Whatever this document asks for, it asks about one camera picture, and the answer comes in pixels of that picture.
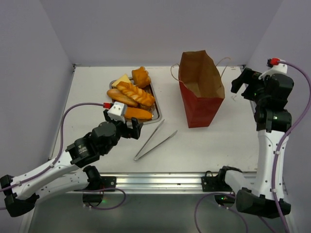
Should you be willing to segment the long fake baguette bread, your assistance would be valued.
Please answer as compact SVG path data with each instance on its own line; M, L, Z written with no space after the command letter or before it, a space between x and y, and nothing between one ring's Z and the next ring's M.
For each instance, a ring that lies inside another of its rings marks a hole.
M134 117L139 120L150 120L152 119L153 115L152 113L140 108L127 107L124 117L127 119Z

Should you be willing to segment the oval fake bread roll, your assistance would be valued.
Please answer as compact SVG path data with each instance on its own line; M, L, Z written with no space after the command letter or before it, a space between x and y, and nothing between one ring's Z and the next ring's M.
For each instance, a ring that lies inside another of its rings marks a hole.
M121 93L118 89L112 88L107 91L107 95L117 102L124 103L130 107L138 107L138 103L133 99L127 97L123 93Z

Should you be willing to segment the braided fake bread loaf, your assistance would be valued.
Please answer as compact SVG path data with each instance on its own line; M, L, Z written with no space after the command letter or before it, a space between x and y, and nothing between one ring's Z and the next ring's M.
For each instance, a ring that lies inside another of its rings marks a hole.
M133 85L132 83L119 82L117 84L117 89L127 97L138 102L139 104L152 106L155 102L155 98L153 95L147 93L146 91Z

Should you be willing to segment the metal kitchen tongs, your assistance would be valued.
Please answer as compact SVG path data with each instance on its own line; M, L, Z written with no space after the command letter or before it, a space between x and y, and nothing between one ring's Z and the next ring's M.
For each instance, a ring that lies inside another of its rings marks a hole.
M138 162L142 160L147 155L153 153L156 149L163 146L169 140L171 140L178 133L178 130L164 130L166 126L166 120L161 120L161 122L155 127L155 129L146 137L145 142L142 144L141 148L138 149L134 156L134 161Z

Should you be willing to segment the red brown paper bag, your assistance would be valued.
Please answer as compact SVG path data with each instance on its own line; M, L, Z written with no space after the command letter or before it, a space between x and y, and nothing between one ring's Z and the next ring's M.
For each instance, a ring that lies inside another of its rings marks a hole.
M186 51L177 64L179 82L189 128L208 127L223 100L222 77L206 51Z

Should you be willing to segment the triangular fake sandwich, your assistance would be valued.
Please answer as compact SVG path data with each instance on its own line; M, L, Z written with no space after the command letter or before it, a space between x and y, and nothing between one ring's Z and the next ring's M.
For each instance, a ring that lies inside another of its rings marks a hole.
M131 83L131 80L129 79L127 74L122 75L120 78L118 78L117 80L115 80L112 84L111 84L111 88L117 88L117 85L120 82L125 82L125 83Z

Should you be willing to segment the orange fake bread loaf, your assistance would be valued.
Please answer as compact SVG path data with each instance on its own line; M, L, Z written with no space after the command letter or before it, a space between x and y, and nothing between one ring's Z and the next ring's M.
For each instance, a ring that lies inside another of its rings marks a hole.
M151 78L145 67L132 70L132 78L135 85L139 88L145 88L151 83Z

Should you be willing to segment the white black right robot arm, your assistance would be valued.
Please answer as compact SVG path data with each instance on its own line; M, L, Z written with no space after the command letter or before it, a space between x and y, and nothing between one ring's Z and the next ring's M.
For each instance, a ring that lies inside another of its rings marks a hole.
M218 172L216 184L221 190L234 191L239 212L273 219L291 211L291 205L284 201L282 174L289 139L286 132L292 125L292 116L285 105L294 81L285 71L275 68L265 73L245 68L232 81L231 92L237 93L243 84L247 87L242 96L256 105L254 119L259 140L256 180L251 184L240 169L224 166Z

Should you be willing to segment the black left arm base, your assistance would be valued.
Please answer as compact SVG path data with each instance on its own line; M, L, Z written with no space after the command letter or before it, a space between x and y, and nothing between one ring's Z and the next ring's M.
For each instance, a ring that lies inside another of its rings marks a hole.
M116 179L115 176L101 176L99 179L91 181L86 188L81 188L81 190L86 190L82 195L83 204L95 207L101 204L104 199L104 191L101 191L98 194L90 191L114 188L116 187Z

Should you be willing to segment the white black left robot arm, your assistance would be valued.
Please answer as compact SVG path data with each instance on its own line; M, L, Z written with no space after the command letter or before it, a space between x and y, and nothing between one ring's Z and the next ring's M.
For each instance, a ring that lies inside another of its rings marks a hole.
M111 118L107 110L104 118L104 122L75 140L52 161L20 176L1 177L5 209L11 217L24 215L54 195L109 189L92 163L108 154L122 137L139 139L143 124L132 118L132 126L128 127L124 120Z

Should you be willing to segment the stainless steel tray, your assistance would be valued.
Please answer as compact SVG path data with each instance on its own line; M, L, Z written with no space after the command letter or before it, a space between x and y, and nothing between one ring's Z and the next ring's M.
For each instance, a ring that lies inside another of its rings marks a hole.
M140 108L140 109L146 110L146 111L152 113L152 115L153 115L152 119L150 119L150 120L142 120L142 121L144 121L145 124L149 124L149 123L153 123L153 122L157 122L157 121L161 120L162 115L161 115L160 108L159 108L158 103L157 103L156 96L155 96L155 94L154 94L154 92L153 92L153 86L152 86L152 84L146 86L145 88L143 88L143 90L146 91L147 93L153 95L154 98L155 98L155 102L154 102L154 104L153 104L152 106L146 106L146 105L142 105L142 104L139 104L139 103L138 103L138 107L136 107L136 108Z

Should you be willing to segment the aluminium front mounting rail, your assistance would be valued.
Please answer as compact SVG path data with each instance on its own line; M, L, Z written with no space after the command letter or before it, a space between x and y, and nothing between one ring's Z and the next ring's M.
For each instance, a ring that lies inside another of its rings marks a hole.
M102 177L112 176L114 186L126 194L202 194L203 176L217 175L214 172L195 173L103 173Z

